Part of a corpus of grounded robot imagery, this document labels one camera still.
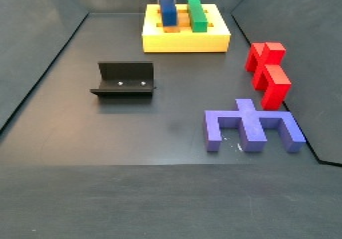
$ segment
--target building block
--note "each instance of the building block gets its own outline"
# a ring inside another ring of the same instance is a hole
[[[292,81],[280,66],[286,49],[281,43],[254,43],[252,45],[246,70],[256,72],[253,86],[266,91],[262,98],[265,110],[278,110],[292,88]]]
[[[177,6],[174,0],[159,0],[161,13],[164,26],[177,26],[178,25],[178,16],[177,16]]]
[[[142,33],[145,52],[228,52],[232,34],[217,5],[204,4],[202,7],[209,20],[208,32],[193,32],[188,4],[177,4],[180,30],[174,33],[165,31],[159,5],[147,5]]]
[[[205,111],[208,151],[220,151],[221,128],[240,130],[245,152],[261,152],[268,142],[264,129],[277,129],[288,152],[298,152],[305,136],[290,112],[257,111],[252,99],[237,99],[238,111]]]
[[[201,0],[188,0],[188,9],[193,32],[208,32],[209,21],[202,8]]]

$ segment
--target black bracket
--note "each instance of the black bracket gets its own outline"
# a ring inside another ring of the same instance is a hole
[[[99,62],[102,83],[91,93],[99,97],[154,94],[153,62]]]

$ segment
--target yellow block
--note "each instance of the yellow block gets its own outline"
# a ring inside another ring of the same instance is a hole
[[[164,28],[161,7],[149,4],[143,27],[145,52],[228,52],[230,30],[216,4],[202,4],[209,31],[193,33],[188,4],[177,4],[178,27]]]

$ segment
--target green block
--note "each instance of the green block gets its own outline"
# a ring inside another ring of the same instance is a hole
[[[188,0],[188,9],[193,32],[208,32],[209,21],[202,8],[201,0]]]

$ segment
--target purple peg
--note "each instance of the purple peg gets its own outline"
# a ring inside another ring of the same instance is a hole
[[[261,152],[268,142],[264,129],[277,129],[288,152],[306,143],[294,117],[286,111],[257,111],[252,99],[237,99],[238,111],[205,111],[208,151],[220,151],[221,128],[240,130],[245,152]]]

